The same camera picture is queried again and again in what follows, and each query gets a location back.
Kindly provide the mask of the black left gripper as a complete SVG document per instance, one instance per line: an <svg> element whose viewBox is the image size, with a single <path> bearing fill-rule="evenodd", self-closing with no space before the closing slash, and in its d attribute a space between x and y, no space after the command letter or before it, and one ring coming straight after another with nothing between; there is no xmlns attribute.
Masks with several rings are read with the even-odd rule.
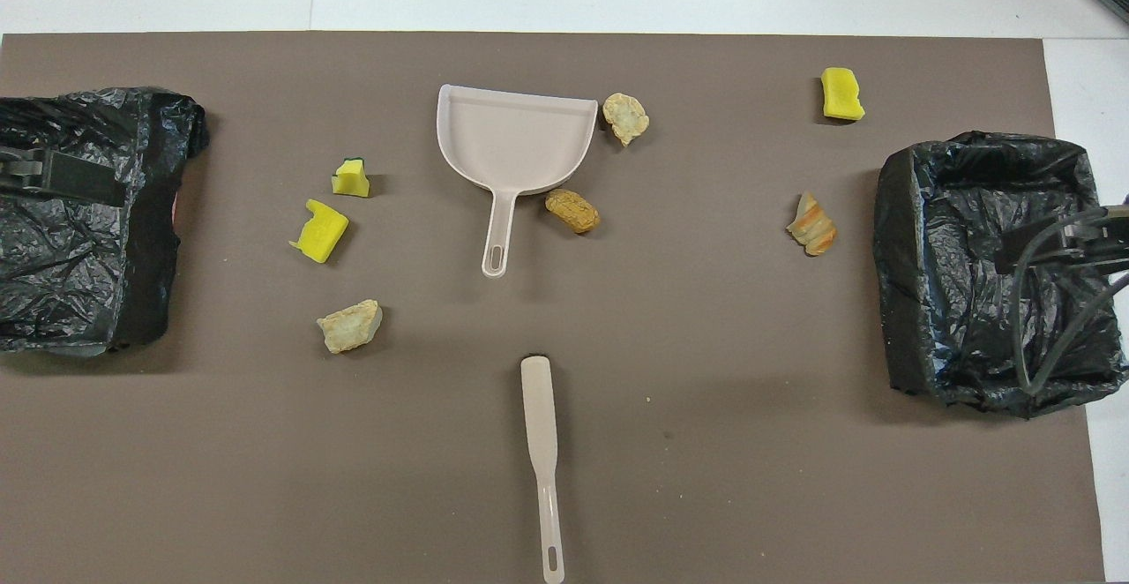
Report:
<svg viewBox="0 0 1129 584"><path fill-rule="evenodd" d="M65 152L45 152L41 147L1 147L1 191L24 197L80 199L121 207L125 186L113 167Z"/></svg>

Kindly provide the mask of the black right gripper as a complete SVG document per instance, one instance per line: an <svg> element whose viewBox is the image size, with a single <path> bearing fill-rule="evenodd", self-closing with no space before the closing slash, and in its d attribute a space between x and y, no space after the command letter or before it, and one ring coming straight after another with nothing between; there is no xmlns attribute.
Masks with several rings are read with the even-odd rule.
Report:
<svg viewBox="0 0 1129 584"><path fill-rule="evenodd" d="M1012 272L1029 246L1029 265L1065 263L1093 267L1128 265L1128 206L1106 206L1074 223L1036 220L1004 230L997 271Z"/></svg>

